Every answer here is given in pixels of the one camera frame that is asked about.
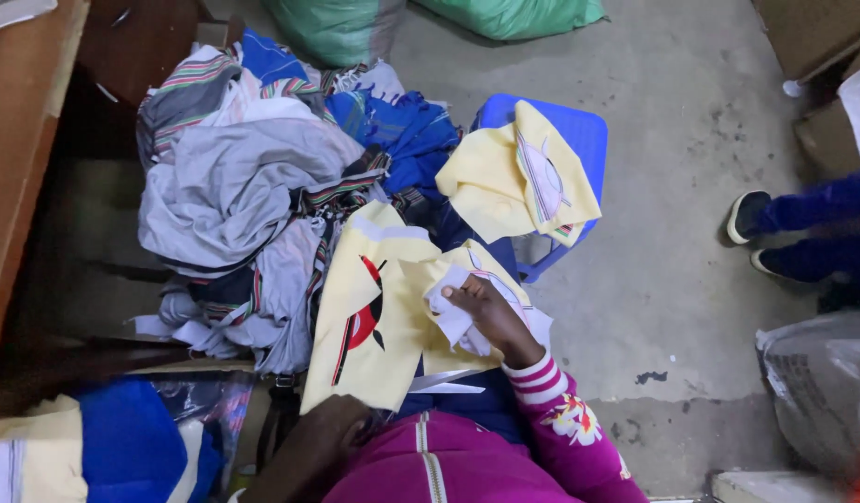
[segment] green bag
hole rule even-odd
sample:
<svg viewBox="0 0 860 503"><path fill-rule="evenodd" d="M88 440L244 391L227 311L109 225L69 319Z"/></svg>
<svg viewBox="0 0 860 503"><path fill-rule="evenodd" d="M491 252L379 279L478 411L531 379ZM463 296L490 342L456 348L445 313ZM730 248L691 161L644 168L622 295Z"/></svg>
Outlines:
<svg viewBox="0 0 860 503"><path fill-rule="evenodd" d="M262 0L280 32L331 67L389 59L406 0Z"/></svg>
<svg viewBox="0 0 860 503"><path fill-rule="evenodd" d="M601 0L414 0L493 40L566 33L604 16Z"/></svg>

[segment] yellow fabric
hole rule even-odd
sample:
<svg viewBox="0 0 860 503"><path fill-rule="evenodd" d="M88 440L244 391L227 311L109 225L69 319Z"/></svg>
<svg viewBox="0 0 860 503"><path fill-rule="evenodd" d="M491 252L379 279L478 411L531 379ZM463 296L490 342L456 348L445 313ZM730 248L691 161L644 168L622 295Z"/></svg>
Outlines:
<svg viewBox="0 0 860 503"><path fill-rule="evenodd" d="M424 299L436 283L443 279L452 264L470 271L477 276L492 279L492 283L501 282L506 289L512 291L518 302L530 306L529 295L514 281L508 272L491 256L486 249L476 241L468 239L459 248L443 253L439 257L427 258L418 262L400 261L400 265L413 290L415 299ZM424 314L429 319L436 319L426 303L423 304ZM492 348L490 356L478 356L469 353L460 346L451 348L448 339L434 323L424 343L424 374L434 374L447 371L466 371L476 369L488 371L501 366L503 355Z"/></svg>
<svg viewBox="0 0 860 503"><path fill-rule="evenodd" d="M23 503L84 503L82 414L76 400L61 394L45 400L28 417L0 419L0 440L26 440Z"/></svg>
<svg viewBox="0 0 860 503"><path fill-rule="evenodd" d="M581 160L525 101L513 123L468 134L436 185L488 243L538 231L572 246L584 223L601 216Z"/></svg>
<svg viewBox="0 0 860 503"><path fill-rule="evenodd" d="M352 394L368 406L398 411L420 359L424 338L433 327L423 303L413 296L400 259L421 260L440 253L426 231L406 227L390 205L373 201L347 221L333 253L315 326L315 342L300 413L305 414L331 394ZM382 314L376 329L384 348L369 337L346 352L335 385L349 318L378 297L380 289L361 257L379 269Z"/></svg>

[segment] blue plastic stool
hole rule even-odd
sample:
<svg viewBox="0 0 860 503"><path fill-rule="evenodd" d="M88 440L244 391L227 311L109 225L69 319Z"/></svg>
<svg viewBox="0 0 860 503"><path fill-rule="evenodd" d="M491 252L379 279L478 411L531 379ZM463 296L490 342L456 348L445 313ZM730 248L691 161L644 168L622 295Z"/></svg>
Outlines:
<svg viewBox="0 0 860 503"><path fill-rule="evenodd" d="M476 120L474 120L470 131L482 127L499 128L513 122L514 106L521 99L541 112L557 128L573 152L582 160L582 167L585 169L588 183L592 186L594 197L597 198L600 205L603 191L603 171L607 163L607 123L599 116L591 112L561 107L526 97L496 94L490 97L476 113ZM594 225L597 224L597 220L595 218L585 223L582 233L579 234L579 239L573 246L578 245L591 232ZM534 283L542 272L571 249L572 247L567 248L551 240L549 253L535 264L517 262L516 268L520 272L520 276L523 277L523 282Z"/></svg>

